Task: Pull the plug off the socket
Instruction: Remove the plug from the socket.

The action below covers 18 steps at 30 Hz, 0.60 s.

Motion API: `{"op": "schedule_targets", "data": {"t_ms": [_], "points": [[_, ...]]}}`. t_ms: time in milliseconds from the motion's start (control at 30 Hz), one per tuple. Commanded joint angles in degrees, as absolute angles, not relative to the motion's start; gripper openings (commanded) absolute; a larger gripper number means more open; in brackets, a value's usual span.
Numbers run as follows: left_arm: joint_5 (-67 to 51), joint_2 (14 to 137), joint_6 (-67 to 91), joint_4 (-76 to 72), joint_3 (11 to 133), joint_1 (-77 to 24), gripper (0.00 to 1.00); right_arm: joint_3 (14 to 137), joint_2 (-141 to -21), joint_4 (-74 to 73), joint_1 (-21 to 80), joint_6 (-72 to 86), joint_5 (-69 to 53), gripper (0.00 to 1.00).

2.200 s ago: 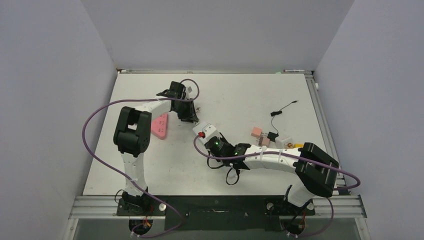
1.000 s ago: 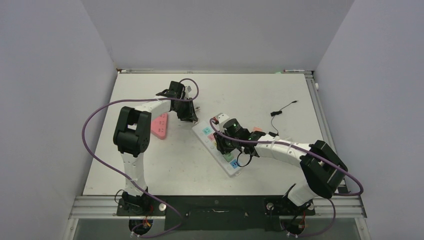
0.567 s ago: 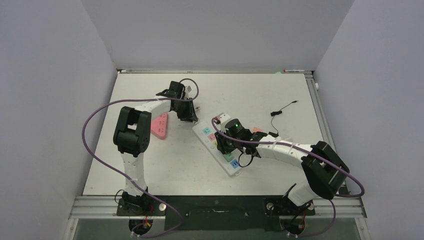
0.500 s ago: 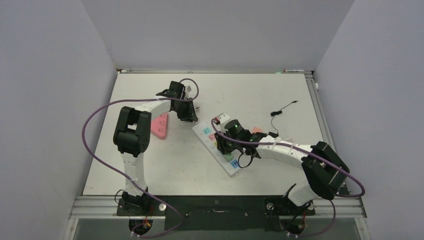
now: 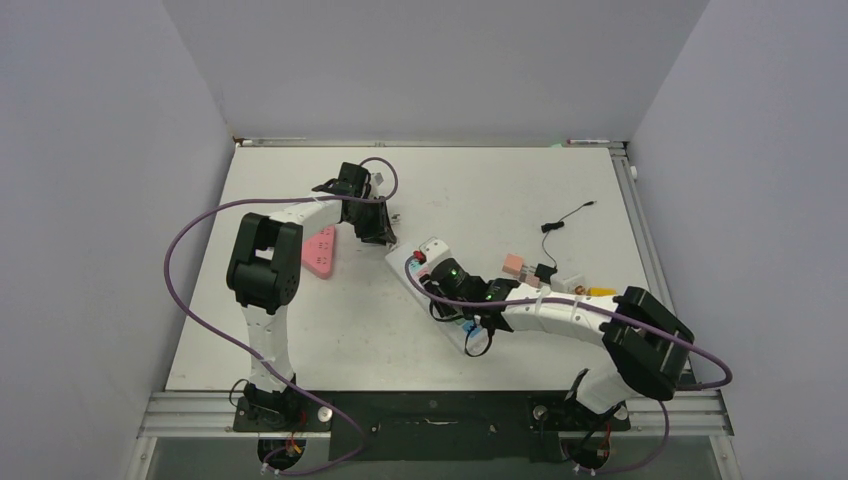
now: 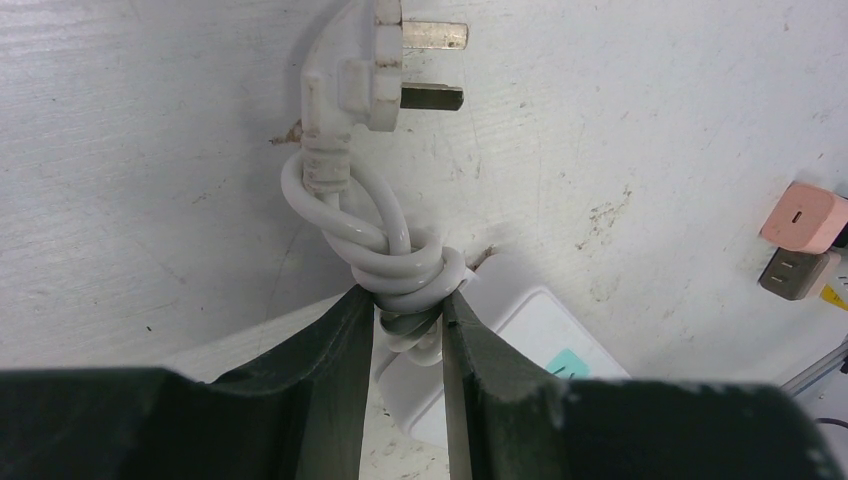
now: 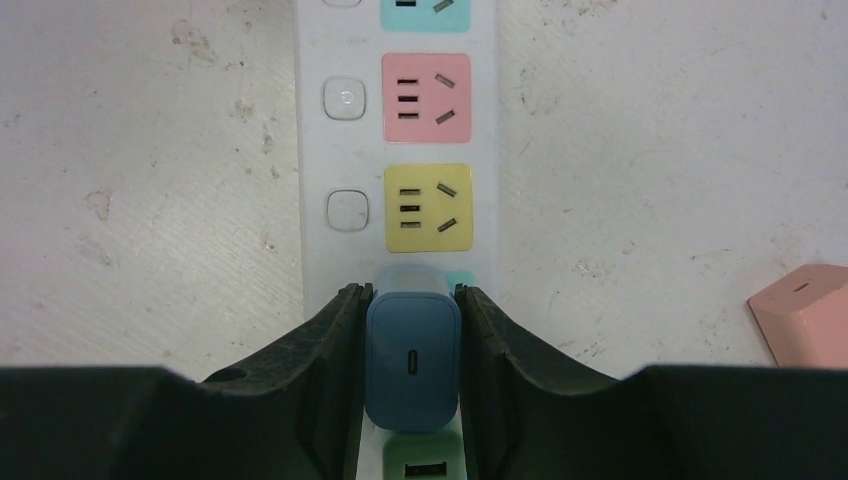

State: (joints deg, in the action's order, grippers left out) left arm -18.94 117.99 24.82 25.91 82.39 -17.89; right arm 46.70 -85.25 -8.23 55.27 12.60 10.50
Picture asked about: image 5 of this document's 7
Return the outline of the black power adapter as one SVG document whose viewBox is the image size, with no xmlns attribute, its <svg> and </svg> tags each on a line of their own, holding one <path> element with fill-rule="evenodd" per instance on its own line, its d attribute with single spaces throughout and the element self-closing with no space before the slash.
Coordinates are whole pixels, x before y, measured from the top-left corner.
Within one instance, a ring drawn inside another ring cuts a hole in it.
<svg viewBox="0 0 848 480">
<path fill-rule="evenodd" d="M 543 263 L 539 263 L 536 265 L 534 270 L 534 276 L 539 279 L 540 283 L 550 284 L 552 277 L 558 273 L 558 268 L 555 266 L 549 266 Z"/>
</svg>

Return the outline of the tan cube plug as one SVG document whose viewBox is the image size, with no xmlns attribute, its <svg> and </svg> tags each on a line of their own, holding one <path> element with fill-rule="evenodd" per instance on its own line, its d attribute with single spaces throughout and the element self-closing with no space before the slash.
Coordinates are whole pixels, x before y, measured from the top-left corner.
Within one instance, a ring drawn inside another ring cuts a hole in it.
<svg viewBox="0 0 848 480">
<path fill-rule="evenodd" d="M 519 273 L 519 280 L 533 288 L 538 288 L 541 283 L 536 275 L 536 268 L 533 266 L 523 266 Z"/>
</svg>

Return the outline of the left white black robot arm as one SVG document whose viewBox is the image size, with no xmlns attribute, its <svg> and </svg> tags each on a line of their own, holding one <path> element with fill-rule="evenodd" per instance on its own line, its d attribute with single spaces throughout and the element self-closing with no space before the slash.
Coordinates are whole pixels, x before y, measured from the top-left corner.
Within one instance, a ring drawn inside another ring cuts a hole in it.
<svg viewBox="0 0 848 480">
<path fill-rule="evenodd" d="M 294 391 L 287 327 L 288 305 L 300 286 L 302 245 L 339 223 L 352 225 L 364 243 L 397 242 L 382 196 L 365 202 L 310 198 L 269 215 L 247 213 L 239 225 L 226 284 L 242 308 L 255 352 L 244 396 L 274 430 L 292 426 L 303 409 L 303 397 Z"/>
</svg>

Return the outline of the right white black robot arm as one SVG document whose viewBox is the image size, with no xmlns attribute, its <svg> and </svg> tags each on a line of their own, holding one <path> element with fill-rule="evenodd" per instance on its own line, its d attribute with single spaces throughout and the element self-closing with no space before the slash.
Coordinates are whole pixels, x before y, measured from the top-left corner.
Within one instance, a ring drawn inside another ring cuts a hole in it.
<svg viewBox="0 0 848 480">
<path fill-rule="evenodd" d="M 489 344 L 498 331 L 533 331 L 605 350 L 605 363 L 583 369 L 564 403 L 567 419 L 579 428 L 631 398 L 668 401 L 681 389 L 688 357 L 683 345 L 694 336 L 642 288 L 618 296 L 570 295 L 513 279 L 484 281 L 452 258 L 426 267 L 412 262 L 404 274 L 437 321 L 467 324 L 467 338 L 480 334 Z"/>
</svg>

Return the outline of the yellow cube socket plug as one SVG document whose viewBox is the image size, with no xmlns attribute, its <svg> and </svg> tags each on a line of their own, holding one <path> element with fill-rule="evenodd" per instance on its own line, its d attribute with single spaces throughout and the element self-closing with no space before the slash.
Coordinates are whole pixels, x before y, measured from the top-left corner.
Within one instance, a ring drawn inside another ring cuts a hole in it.
<svg viewBox="0 0 848 480">
<path fill-rule="evenodd" d="M 617 294 L 617 290 L 605 287 L 590 287 L 587 290 L 587 293 L 592 297 L 615 296 Z"/>
</svg>

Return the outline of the white long power strip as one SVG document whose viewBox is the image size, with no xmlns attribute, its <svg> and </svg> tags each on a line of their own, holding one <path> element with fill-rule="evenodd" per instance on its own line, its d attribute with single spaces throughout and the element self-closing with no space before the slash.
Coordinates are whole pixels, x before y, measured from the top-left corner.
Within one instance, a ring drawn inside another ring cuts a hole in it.
<svg viewBox="0 0 848 480">
<path fill-rule="evenodd" d="M 418 247 L 409 243 L 401 244 L 394 247 L 386 255 L 385 260 L 401 284 L 424 309 L 427 319 L 459 350 L 460 354 L 472 357 L 481 355 L 489 344 L 489 338 L 486 331 L 473 319 L 460 318 L 449 322 L 439 322 L 431 316 L 429 312 L 431 299 L 421 293 L 430 270 L 418 263 L 416 258 Z"/>
</svg>

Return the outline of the pink triangular socket base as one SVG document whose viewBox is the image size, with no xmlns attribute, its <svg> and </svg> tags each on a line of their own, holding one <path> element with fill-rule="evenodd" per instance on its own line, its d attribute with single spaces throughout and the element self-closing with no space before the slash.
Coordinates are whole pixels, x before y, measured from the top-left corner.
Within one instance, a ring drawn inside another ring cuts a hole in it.
<svg viewBox="0 0 848 480">
<path fill-rule="evenodd" d="M 319 279 L 330 279 L 333 273 L 335 241 L 334 225 L 310 237 L 302 246 L 301 266 Z"/>
</svg>

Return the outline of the salmon cube plug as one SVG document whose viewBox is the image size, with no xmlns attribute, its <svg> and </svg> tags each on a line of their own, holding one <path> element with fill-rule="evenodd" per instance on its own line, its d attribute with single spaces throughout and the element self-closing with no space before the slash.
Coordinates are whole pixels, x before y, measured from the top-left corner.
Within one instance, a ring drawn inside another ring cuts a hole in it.
<svg viewBox="0 0 848 480">
<path fill-rule="evenodd" d="M 527 273 L 524 259 L 515 254 L 507 254 L 502 264 L 502 272 L 519 278 Z"/>
</svg>

